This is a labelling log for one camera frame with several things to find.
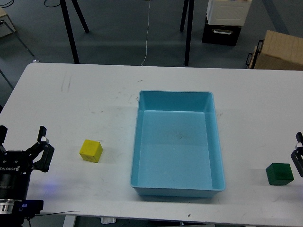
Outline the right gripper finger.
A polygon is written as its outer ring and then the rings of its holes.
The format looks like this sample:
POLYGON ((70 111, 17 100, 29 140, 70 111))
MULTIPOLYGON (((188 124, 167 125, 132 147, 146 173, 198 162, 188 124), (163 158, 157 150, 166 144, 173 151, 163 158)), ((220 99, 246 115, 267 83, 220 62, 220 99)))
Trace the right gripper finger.
POLYGON ((291 159, 301 177, 303 177, 303 135, 301 132, 296 134, 297 144, 291 153, 291 159))

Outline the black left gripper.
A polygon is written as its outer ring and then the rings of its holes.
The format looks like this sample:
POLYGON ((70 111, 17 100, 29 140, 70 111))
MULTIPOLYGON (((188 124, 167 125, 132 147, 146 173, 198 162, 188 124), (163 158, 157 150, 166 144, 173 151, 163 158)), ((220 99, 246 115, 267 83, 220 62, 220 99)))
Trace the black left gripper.
MULTIPOLYGON (((0 126, 0 144, 3 144, 8 129, 0 126)), ((26 151, 0 147, 0 198, 25 199, 32 170, 48 172, 54 147, 46 137, 47 129, 40 126, 37 142, 26 151)))

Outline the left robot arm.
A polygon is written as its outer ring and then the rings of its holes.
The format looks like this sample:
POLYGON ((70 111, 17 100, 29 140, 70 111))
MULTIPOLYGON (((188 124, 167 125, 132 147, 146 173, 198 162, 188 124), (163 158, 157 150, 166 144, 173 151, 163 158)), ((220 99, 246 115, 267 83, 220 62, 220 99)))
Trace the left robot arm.
POLYGON ((0 225, 21 227, 43 209, 42 200, 27 200, 33 170, 48 172, 54 147, 46 138, 47 129, 41 126, 37 142, 27 150, 5 150, 3 143, 8 129, 0 127, 0 225))

